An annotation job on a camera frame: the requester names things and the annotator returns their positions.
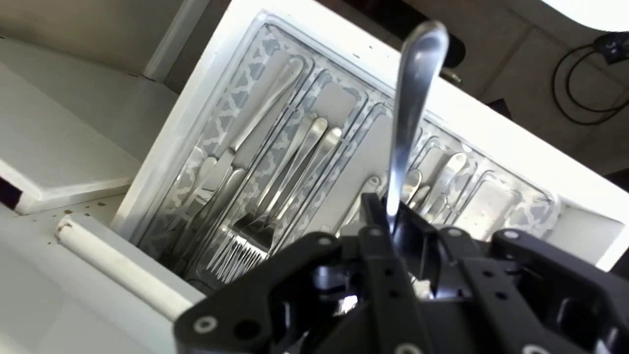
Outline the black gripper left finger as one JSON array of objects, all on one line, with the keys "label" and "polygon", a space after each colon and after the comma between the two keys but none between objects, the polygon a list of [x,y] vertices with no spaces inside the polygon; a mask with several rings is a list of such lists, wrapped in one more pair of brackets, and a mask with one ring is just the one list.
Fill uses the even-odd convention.
[{"label": "black gripper left finger", "polygon": [[374,194],[363,194],[359,203],[361,229],[371,237],[386,237],[388,221],[384,213],[384,201]]}]

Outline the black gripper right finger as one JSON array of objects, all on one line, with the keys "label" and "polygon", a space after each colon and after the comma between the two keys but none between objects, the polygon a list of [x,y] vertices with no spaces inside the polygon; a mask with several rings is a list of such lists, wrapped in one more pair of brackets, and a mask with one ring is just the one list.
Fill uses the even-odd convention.
[{"label": "black gripper right finger", "polygon": [[394,249],[404,260],[433,264],[437,260],[437,231],[402,205],[398,209]]}]

